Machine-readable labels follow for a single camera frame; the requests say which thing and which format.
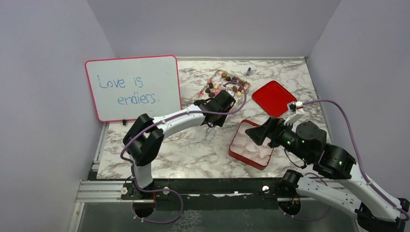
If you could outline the metal serving tongs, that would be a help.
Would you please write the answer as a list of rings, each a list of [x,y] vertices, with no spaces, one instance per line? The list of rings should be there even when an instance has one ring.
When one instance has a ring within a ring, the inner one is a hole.
[[[213,130],[214,130],[214,127],[208,127],[208,128],[205,130],[205,138],[206,138],[206,139],[209,138],[209,136],[211,135],[211,133],[213,132]]]

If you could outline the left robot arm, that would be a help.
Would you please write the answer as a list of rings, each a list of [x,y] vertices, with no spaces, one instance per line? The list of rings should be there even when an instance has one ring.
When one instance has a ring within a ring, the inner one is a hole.
[[[151,164],[166,138],[202,125],[222,127],[227,115],[233,113],[235,103],[235,98],[222,90],[215,97],[196,100],[187,108],[166,116],[140,115],[124,136],[124,148],[120,153],[120,157],[132,165],[134,193],[142,199],[150,196],[153,183]]]

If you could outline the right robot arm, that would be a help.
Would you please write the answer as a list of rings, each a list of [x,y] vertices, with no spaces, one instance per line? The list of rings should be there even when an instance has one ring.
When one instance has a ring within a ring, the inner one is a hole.
[[[406,221],[400,218],[408,212],[410,202],[382,192],[370,178],[362,174],[356,159],[345,149],[327,143],[326,131],[311,121],[302,122],[296,130],[282,118],[269,118],[261,126],[247,129],[246,135],[257,145],[271,148],[282,146],[296,155],[319,175],[335,180],[349,193],[341,192],[311,180],[295,170],[287,170],[279,183],[286,197],[306,196],[345,212],[368,232],[402,232]]]

